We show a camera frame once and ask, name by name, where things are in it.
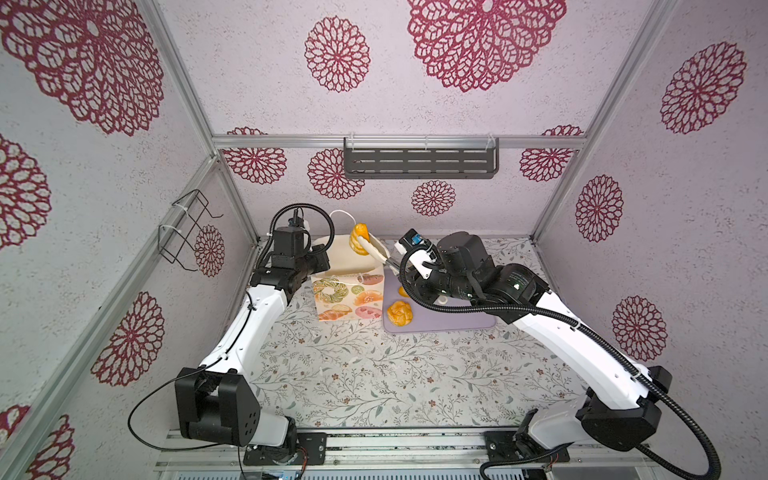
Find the printed white paper bag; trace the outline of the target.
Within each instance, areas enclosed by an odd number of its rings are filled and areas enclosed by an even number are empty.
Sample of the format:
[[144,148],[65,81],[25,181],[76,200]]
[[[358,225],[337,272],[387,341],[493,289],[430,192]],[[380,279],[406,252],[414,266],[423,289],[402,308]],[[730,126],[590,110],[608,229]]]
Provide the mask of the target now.
[[379,320],[384,301],[385,266],[370,255],[358,255],[350,248],[350,233],[359,223],[351,213],[337,209],[330,215],[342,215],[344,219],[327,251],[330,269],[311,276],[317,318],[321,322]]

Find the knotted golden bun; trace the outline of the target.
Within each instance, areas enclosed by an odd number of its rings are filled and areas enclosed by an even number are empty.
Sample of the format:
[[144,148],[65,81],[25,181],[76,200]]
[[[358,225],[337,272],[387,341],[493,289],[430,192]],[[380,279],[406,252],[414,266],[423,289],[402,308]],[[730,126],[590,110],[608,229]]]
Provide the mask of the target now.
[[411,305],[405,301],[395,301],[387,310],[386,315],[391,324],[396,327],[405,327],[409,325],[414,318]]

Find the cream bread tongs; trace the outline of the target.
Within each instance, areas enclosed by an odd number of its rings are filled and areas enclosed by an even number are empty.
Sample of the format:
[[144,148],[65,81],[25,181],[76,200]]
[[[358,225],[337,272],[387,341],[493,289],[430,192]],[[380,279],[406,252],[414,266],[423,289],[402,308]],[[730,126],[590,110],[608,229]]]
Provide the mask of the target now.
[[374,235],[370,234],[370,244],[366,246],[369,255],[374,258],[378,263],[381,263],[394,275],[398,275],[400,272],[398,262],[392,258],[387,247]]

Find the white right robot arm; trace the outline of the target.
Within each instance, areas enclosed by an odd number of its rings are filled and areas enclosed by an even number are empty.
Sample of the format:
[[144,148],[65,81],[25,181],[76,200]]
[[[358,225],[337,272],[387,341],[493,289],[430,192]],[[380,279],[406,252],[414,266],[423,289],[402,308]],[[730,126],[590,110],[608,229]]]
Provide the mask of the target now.
[[581,440],[616,451],[642,446],[659,426],[671,374],[619,352],[568,308],[532,270],[519,265],[453,272],[430,262],[400,281],[419,305],[440,313],[496,316],[546,346],[588,386],[581,400],[534,409],[514,434],[518,462],[551,459]]

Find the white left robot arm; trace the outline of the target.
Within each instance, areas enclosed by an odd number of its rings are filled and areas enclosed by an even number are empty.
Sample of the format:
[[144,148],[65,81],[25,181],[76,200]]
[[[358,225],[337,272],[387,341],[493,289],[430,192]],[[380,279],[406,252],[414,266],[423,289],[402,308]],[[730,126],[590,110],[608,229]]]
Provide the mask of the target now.
[[250,385],[248,366],[295,293],[315,273],[330,268],[328,255],[312,246],[255,269],[232,323],[197,367],[185,367],[174,381],[181,435],[190,440],[269,452],[276,463],[296,458],[295,420],[270,413]]

